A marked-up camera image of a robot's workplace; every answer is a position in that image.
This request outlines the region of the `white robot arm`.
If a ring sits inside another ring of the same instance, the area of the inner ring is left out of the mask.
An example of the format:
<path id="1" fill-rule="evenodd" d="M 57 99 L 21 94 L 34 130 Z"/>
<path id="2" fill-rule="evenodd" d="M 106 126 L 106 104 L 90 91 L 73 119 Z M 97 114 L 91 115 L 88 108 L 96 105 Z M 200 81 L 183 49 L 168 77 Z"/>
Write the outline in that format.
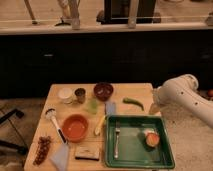
<path id="1" fill-rule="evenodd" d="M 155 114 L 160 108 L 174 102 L 190 111 L 213 129 L 213 101 L 197 93 L 199 82 L 192 74 L 184 74 L 168 79 L 152 91 L 153 103 L 149 113 Z"/>

